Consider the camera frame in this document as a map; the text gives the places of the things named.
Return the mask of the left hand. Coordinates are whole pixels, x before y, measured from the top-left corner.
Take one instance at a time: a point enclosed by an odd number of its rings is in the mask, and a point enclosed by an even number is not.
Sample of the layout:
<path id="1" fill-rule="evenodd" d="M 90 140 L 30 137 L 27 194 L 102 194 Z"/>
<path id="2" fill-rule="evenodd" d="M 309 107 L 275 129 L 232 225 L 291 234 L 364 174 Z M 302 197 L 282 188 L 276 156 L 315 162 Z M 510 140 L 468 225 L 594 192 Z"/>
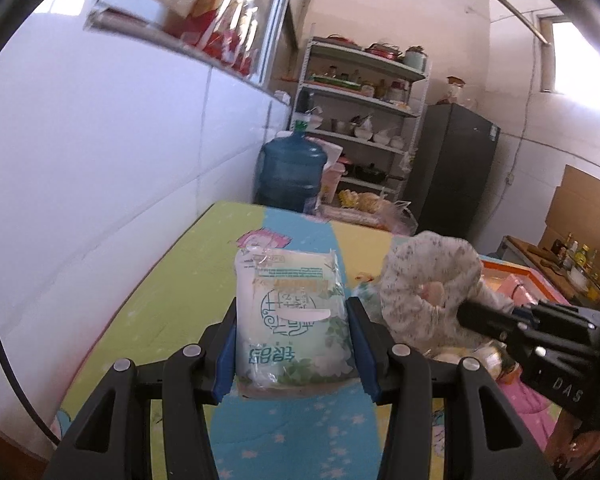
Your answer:
<path id="1" fill-rule="evenodd" d="M 600 480 L 600 430 L 585 431 L 579 419 L 562 410 L 544 456 L 556 479 Z"/>

